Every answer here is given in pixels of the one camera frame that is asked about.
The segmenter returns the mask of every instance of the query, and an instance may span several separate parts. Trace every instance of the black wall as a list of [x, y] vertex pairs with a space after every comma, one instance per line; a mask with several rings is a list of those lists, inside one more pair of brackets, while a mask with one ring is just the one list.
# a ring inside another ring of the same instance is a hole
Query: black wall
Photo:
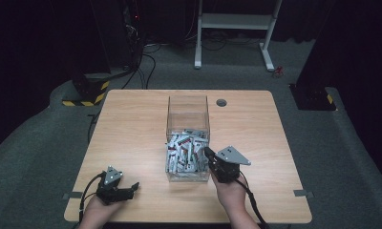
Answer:
[[337, 88], [382, 173], [382, 0], [335, 1], [299, 84]]
[[69, 79], [48, 36], [51, 23], [47, 1], [0, 1], [0, 143]]

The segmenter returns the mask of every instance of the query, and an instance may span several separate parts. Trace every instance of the metal bracket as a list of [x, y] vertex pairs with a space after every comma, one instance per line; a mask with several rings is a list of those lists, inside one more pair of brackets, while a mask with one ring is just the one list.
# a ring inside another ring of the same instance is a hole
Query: metal bracket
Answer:
[[251, 165], [251, 162], [245, 158], [239, 151], [237, 151], [233, 146], [228, 146], [217, 153], [217, 157], [223, 161], [234, 163]]
[[116, 169], [114, 169], [111, 165], [108, 166], [107, 174], [105, 175], [105, 181], [104, 184], [110, 184], [117, 179], [120, 179], [123, 176], [122, 172], [118, 172]]

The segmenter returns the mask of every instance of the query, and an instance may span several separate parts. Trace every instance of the yellow and black hazard tape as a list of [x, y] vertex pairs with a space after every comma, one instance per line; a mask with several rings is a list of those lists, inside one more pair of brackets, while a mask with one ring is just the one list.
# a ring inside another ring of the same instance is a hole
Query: yellow and black hazard tape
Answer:
[[107, 87], [110, 84], [110, 81], [107, 81], [103, 83], [100, 87], [100, 90], [96, 95], [95, 99], [90, 100], [63, 100], [63, 105], [67, 107], [75, 107], [75, 106], [85, 106], [85, 107], [92, 107], [96, 106], [99, 103], [101, 103], [102, 99], [105, 96], [105, 93], [107, 91]]

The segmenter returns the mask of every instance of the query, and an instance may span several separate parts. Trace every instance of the gray carpet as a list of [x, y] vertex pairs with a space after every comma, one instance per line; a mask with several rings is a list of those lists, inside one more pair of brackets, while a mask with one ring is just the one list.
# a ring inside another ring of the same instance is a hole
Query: gray carpet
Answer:
[[[193, 49], [146, 48], [157, 62], [149, 89], [271, 91], [303, 186], [314, 194], [308, 199], [312, 222], [292, 228], [382, 228], [382, 176], [356, 135], [339, 93], [327, 88], [338, 111], [309, 112], [296, 108], [289, 91], [288, 84], [296, 82], [313, 43], [270, 43], [274, 64], [285, 69], [281, 78], [266, 71], [257, 43], [242, 44], [239, 40], [219, 51], [202, 50], [200, 70], [193, 69]], [[204, 43], [211, 49], [220, 45]], [[143, 57], [140, 67], [146, 76], [152, 63]], [[120, 89], [128, 79], [112, 80], [108, 90]], [[126, 88], [141, 88], [138, 74]], [[60, 85], [50, 95], [49, 108], [0, 145], [0, 228], [74, 225], [63, 217], [67, 200], [62, 196], [73, 189], [86, 153], [91, 121], [87, 115], [102, 107], [64, 107], [61, 100], [74, 94], [71, 82]]]

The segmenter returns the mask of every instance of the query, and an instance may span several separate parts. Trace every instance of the black base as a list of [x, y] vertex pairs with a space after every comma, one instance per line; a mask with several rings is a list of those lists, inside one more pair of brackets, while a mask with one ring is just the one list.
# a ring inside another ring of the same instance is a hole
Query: black base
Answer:
[[325, 89], [310, 91], [304, 87], [290, 84], [292, 95], [299, 110], [306, 111], [336, 111], [333, 99]]

